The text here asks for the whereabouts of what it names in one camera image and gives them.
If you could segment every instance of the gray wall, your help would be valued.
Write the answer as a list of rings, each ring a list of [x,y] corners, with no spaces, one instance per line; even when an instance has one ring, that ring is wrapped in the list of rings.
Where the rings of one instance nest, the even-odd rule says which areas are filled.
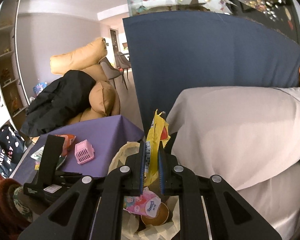
[[[82,47],[100,36],[98,22],[53,13],[21,14],[17,22],[17,50],[28,98],[39,82],[56,80],[50,57]]]

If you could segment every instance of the dark door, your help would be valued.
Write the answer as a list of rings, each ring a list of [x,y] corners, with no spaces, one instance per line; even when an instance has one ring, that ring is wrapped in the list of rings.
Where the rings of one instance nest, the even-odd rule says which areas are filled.
[[[116,52],[119,51],[118,41],[117,41],[117,33],[114,30],[110,30],[110,35],[111,35],[111,40],[112,40],[113,52],[116,55]]]

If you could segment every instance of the purple table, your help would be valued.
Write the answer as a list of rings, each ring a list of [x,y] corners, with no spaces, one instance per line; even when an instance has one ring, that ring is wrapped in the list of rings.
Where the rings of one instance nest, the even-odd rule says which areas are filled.
[[[69,149],[68,157],[61,166],[62,171],[79,172],[83,175],[93,177],[104,177],[108,173],[112,158],[119,149],[127,143],[143,138],[144,133],[133,123],[122,115],[104,117],[72,125],[67,125],[54,130],[48,134],[73,134],[76,139]],[[87,139],[95,149],[95,158],[92,161],[79,165],[74,156],[74,145]],[[42,147],[47,140],[47,134],[41,135],[37,143],[27,154],[13,179],[20,184],[31,182],[36,171],[34,170],[35,160],[31,155]]]

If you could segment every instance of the pink tissue package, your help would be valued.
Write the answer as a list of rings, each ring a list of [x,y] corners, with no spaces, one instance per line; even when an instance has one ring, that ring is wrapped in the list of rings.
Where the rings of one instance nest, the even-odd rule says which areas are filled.
[[[124,197],[123,209],[129,213],[156,217],[161,199],[145,187],[140,197]]]

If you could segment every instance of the black polka dot bag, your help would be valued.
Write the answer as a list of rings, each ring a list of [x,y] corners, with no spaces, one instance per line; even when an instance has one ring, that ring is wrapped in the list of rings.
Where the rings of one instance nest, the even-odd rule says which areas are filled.
[[[0,174],[8,178],[23,155],[25,140],[11,125],[0,128]]]

